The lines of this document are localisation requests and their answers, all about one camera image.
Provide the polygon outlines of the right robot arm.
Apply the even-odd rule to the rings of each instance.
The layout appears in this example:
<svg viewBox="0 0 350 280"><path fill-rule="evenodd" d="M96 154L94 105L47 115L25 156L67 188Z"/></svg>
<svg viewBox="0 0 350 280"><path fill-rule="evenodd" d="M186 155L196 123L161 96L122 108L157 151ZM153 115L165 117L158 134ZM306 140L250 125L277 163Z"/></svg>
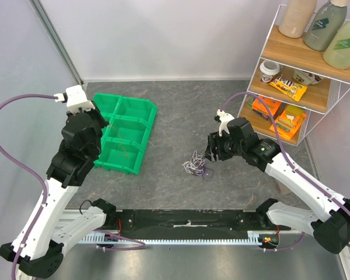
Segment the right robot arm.
<svg viewBox="0 0 350 280"><path fill-rule="evenodd" d="M282 145L260 139L244 117L234 118L224 112L215 116L217 132L208 135L205 157L215 162L242 157L250 166L276 179L297 195L309 209L268 199L257 208L255 222L267 230L286 226L311 235L333 254L350 245L350 198L333 191L301 168Z"/></svg>

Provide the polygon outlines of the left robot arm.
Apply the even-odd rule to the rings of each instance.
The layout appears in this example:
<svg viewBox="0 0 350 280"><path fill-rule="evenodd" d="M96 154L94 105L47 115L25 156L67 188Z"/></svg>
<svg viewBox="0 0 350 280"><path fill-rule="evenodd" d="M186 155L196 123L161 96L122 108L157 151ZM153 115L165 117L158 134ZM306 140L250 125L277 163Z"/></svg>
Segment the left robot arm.
<svg viewBox="0 0 350 280"><path fill-rule="evenodd" d="M15 279L49 278L66 253L91 231L116 224L114 206L98 200L69 225L58 221L98 159L108 122L97 107L68 111L63 139L44 180L45 190L17 238L0 247L0 256L14 264Z"/></svg>

